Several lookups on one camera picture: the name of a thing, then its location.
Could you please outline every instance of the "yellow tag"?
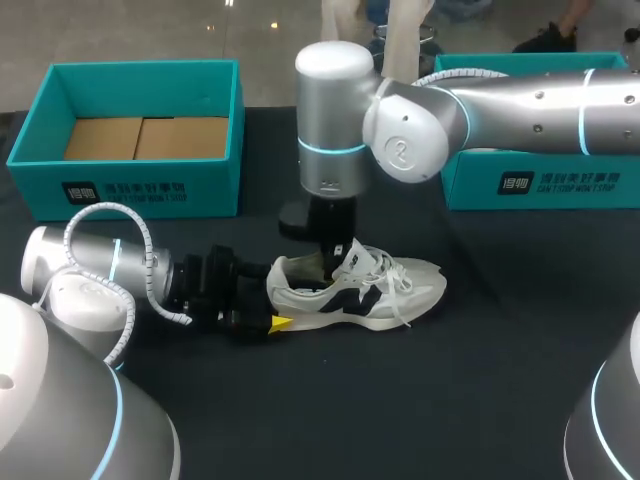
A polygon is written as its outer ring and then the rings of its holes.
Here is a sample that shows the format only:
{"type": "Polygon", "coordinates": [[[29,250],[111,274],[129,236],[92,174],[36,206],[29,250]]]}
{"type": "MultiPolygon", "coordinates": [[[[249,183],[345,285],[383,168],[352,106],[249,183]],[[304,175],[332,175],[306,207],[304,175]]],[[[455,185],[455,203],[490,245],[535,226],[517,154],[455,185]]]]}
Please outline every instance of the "yellow tag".
{"type": "Polygon", "coordinates": [[[293,322],[293,319],[291,318],[278,317],[277,315],[273,315],[271,317],[271,328],[269,329],[269,335],[271,335],[272,333],[284,330],[289,325],[291,325],[292,322],[293,322]]]}

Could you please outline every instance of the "shoe tongue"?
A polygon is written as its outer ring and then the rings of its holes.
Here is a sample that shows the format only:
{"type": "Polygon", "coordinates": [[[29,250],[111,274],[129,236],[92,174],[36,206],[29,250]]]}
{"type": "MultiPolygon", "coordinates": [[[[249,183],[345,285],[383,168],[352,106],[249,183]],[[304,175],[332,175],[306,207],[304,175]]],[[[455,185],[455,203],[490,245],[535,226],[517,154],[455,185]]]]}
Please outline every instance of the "shoe tongue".
{"type": "Polygon", "coordinates": [[[333,279],[335,280],[342,272],[352,275],[366,275],[373,271],[375,266],[376,259],[354,238],[351,250],[344,257],[342,265],[333,272],[333,279]]]}

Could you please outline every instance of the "teal box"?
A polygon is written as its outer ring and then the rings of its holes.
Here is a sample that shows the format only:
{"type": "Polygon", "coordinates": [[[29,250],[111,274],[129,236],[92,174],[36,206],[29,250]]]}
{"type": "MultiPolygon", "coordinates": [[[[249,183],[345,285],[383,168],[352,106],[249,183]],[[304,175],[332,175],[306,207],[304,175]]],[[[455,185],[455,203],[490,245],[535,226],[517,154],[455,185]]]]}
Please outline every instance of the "teal box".
{"type": "Polygon", "coordinates": [[[56,64],[7,166],[39,221],[68,220],[98,199],[128,205],[143,218],[230,217],[238,211],[243,135],[235,60],[56,64]],[[228,117],[226,153],[192,160],[63,160],[77,118],[110,117],[228,117]]]}
{"type": "MultiPolygon", "coordinates": [[[[436,71],[484,68],[510,76],[589,68],[626,69],[618,53],[441,55],[436,71]]],[[[451,210],[640,207],[640,158],[467,151],[442,171],[451,210]],[[500,194],[504,182],[529,185],[522,195],[500,194]]]]}

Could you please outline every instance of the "person's leg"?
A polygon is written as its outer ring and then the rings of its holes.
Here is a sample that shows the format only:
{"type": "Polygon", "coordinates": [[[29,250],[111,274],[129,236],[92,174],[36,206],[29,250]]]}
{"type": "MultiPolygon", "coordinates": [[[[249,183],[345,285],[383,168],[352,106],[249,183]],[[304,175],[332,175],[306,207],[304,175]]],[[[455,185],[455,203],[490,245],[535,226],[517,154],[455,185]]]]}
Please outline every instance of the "person's leg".
{"type": "Polygon", "coordinates": [[[550,23],[540,35],[518,45],[515,53],[575,52],[576,28],[589,13],[595,0],[569,0],[558,23],[550,23]]]}
{"type": "Polygon", "coordinates": [[[382,76],[402,83],[418,80],[420,25],[434,0],[391,0],[382,76]]]}
{"type": "Polygon", "coordinates": [[[322,40],[352,42],[357,33],[359,6],[360,0],[322,0],[322,40]]]}

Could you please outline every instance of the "black n logo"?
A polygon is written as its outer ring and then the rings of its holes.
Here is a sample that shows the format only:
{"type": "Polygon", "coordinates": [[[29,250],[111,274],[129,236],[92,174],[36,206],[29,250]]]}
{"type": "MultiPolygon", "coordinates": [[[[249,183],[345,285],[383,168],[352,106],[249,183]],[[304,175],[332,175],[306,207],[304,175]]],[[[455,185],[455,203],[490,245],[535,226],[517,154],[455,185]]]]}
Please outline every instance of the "black n logo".
{"type": "Polygon", "coordinates": [[[330,313],[342,309],[344,313],[351,315],[360,315],[366,317],[371,312],[373,306],[378,303],[382,292],[375,285],[371,285],[369,291],[364,295],[360,302],[359,288],[346,288],[339,291],[335,297],[327,302],[320,309],[320,313],[330,313]]]}

